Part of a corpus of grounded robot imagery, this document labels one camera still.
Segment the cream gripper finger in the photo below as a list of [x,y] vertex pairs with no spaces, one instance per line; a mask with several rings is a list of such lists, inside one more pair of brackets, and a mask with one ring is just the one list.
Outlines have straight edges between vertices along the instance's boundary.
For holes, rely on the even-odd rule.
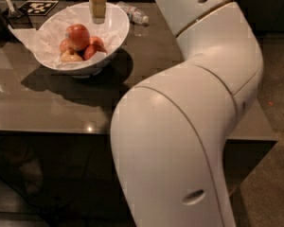
[[94,24],[103,24],[106,15],[107,0],[89,0],[89,8]]

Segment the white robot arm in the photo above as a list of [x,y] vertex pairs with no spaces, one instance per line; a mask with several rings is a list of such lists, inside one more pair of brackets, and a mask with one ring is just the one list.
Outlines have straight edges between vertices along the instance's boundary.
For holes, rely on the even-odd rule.
[[235,0],[155,0],[183,62],[115,107],[111,148],[136,227],[236,227],[226,139],[257,97],[263,58]]

